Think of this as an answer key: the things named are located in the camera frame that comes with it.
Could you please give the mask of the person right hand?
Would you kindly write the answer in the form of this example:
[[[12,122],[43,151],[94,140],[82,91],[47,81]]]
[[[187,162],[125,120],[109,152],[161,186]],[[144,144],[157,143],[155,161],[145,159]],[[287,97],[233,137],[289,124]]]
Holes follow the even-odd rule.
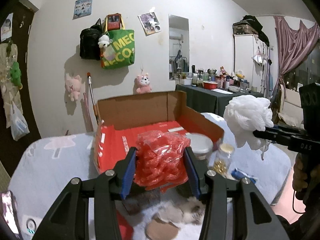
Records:
[[[319,166],[312,171],[304,168],[303,157],[299,153],[296,155],[295,164],[293,166],[293,182],[292,187],[296,192],[295,197],[304,202],[307,201],[307,191],[310,189],[309,183],[314,187],[319,187]]]

